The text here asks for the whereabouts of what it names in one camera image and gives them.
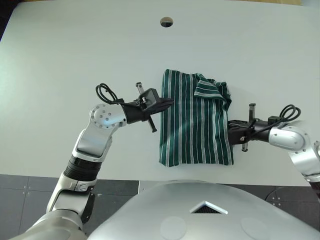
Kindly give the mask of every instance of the black cable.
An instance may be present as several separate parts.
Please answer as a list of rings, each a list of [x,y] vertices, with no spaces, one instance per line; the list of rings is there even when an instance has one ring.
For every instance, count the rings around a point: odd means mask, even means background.
[[[112,97],[112,100],[110,100],[109,98],[107,98],[104,95],[103,90],[105,90],[106,93],[110,94],[110,96]],[[100,83],[98,86],[96,86],[95,92],[96,92],[97,96],[106,104],[110,104],[110,105],[119,104],[122,106],[130,106],[130,107],[134,107],[134,108],[139,108],[139,105],[134,105],[134,104],[130,104],[130,103],[125,103],[123,101],[119,101],[117,95],[105,83]]]
[[[287,106],[285,106],[282,111],[280,112],[280,115],[279,117],[281,118],[279,121],[276,121],[274,122],[273,124],[271,125],[268,125],[258,131],[255,131],[251,137],[253,137],[254,135],[258,134],[258,133],[261,133],[263,131],[266,131],[266,130],[270,130],[272,129],[274,126],[277,126],[278,124],[280,123],[284,123],[284,122],[291,122],[293,120],[296,120],[301,114],[301,110],[300,108],[298,108],[297,106],[293,105],[293,104],[289,104]]]

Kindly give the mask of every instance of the table surface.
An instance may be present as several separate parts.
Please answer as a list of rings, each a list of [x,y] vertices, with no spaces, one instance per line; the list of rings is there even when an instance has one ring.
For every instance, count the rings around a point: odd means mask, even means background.
[[[163,17],[173,26],[160,26]],[[55,0],[21,3],[0,42],[0,174],[58,177],[107,83],[120,98],[136,82],[161,90],[165,69],[226,81],[229,119],[278,115],[287,104],[320,138],[319,2]],[[160,116],[154,116],[160,129]],[[202,180],[304,186],[285,150],[250,142],[234,165],[158,163],[146,122],[119,129],[98,175],[117,180]]]

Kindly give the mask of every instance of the metal bracket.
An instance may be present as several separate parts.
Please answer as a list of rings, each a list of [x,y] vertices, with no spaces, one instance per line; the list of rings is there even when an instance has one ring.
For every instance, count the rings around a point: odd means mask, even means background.
[[[137,82],[135,84],[135,86],[138,88],[138,91],[139,91],[140,95],[145,92],[144,88],[142,87],[142,83],[141,82]],[[152,132],[153,133],[156,132],[157,129],[156,129],[156,126],[155,126],[154,121],[152,120],[151,116],[148,118],[148,123],[149,123],[149,125],[150,125],[150,127],[152,129]]]
[[[256,104],[255,103],[250,103],[249,104],[249,123],[255,119],[256,115]],[[248,143],[242,144],[242,152],[248,152]]]

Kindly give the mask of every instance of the white stripe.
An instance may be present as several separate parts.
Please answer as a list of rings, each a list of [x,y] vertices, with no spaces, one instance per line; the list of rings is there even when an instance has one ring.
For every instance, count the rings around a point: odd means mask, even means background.
[[[228,153],[228,165],[232,164],[231,158],[231,149],[228,141],[228,121],[227,121],[227,112],[223,110],[223,130],[224,130],[224,140],[226,144],[226,150]]]
[[[209,151],[209,160],[210,160],[210,164],[211,164],[212,162],[211,162],[211,152],[210,152],[210,121],[209,121],[211,116],[210,116],[209,101],[207,101],[207,103],[208,103],[208,106],[207,106],[207,110],[208,110],[208,115],[207,115],[207,117],[208,117],[208,126],[207,126],[207,130],[208,130],[208,151]]]
[[[188,122],[187,122],[187,84],[188,84],[188,82],[187,82],[187,75],[185,75],[185,106],[184,106],[184,114],[185,114],[185,126],[187,126],[188,125]],[[185,129],[184,129],[184,132],[185,132],[185,146],[184,146],[184,150],[185,150],[185,163],[187,163],[187,144],[188,144],[188,142],[187,142],[187,132],[188,132],[188,128],[187,127],[185,127]]]
[[[195,91],[198,92],[198,89],[205,90],[205,91],[217,91],[216,89],[202,88],[202,87],[199,87],[199,86],[196,87]]]
[[[206,164],[205,154],[205,101],[201,98],[201,152],[202,152],[202,163]]]
[[[225,162],[225,156],[224,156],[224,148],[222,147],[222,140],[220,136],[220,118],[221,118],[221,112],[219,111],[219,117],[218,117],[218,129],[219,129],[219,139],[220,139],[220,147],[221,147],[221,153],[222,153],[222,161]]]
[[[224,96],[224,91],[228,92],[228,87],[225,89],[222,87],[221,92]],[[224,131],[224,140],[226,145],[226,151],[227,151],[227,158],[228,158],[228,165],[231,165],[231,149],[228,141],[228,121],[227,121],[227,112],[224,110],[224,105],[227,106],[227,101],[224,100],[222,104],[222,112],[223,112],[223,131]]]
[[[202,93],[202,92],[195,91],[194,95],[196,95],[196,96],[204,96],[204,97],[220,97],[220,98],[222,98],[222,96],[220,94],[217,94],[217,93]]]
[[[180,72],[179,76],[179,152],[178,152],[178,159],[179,164],[182,164],[182,72]]]
[[[214,163],[217,164],[217,160],[219,159],[219,155],[218,155],[218,146],[217,146],[217,141],[216,141],[216,104],[212,101],[213,103],[213,116],[212,116],[212,135],[213,135],[213,148],[214,148]]]
[[[173,89],[173,97],[174,99],[176,98],[176,82],[177,82],[177,71],[174,72],[174,89]],[[176,105],[173,105],[173,131],[175,133],[175,130],[176,130]],[[176,134],[173,134],[173,155],[172,155],[172,160],[173,160],[173,163],[172,165],[175,165],[175,143],[176,143]]]
[[[168,98],[171,98],[171,74],[172,71],[169,71],[168,75]],[[168,136],[168,141],[166,145],[166,159],[165,159],[165,165],[169,167],[169,161],[170,161],[170,142],[171,142],[171,134],[170,134],[170,121],[171,121],[171,114],[169,112],[168,114],[168,126],[167,126],[167,136]]]
[[[194,164],[195,159],[194,159],[194,152],[193,152],[193,125],[194,125],[194,106],[193,106],[193,88],[194,88],[194,78],[192,77],[192,74],[190,76],[190,163]]]
[[[198,149],[198,116],[199,116],[199,113],[198,113],[198,103],[195,105],[195,112],[196,112],[196,134],[195,134],[195,145],[196,145],[196,161],[197,161],[197,164],[199,163],[199,149]]]
[[[207,85],[207,86],[213,87],[213,84],[212,84],[212,83],[207,82],[207,81],[203,81],[203,80],[199,80],[199,81],[198,81],[198,84],[202,84],[202,85]]]

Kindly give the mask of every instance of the green striped cloth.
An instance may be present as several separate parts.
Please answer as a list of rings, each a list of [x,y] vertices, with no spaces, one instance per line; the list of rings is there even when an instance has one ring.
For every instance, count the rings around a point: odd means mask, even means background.
[[[233,165],[228,142],[230,92],[225,82],[167,69],[162,97],[174,104],[161,113],[160,162]]]

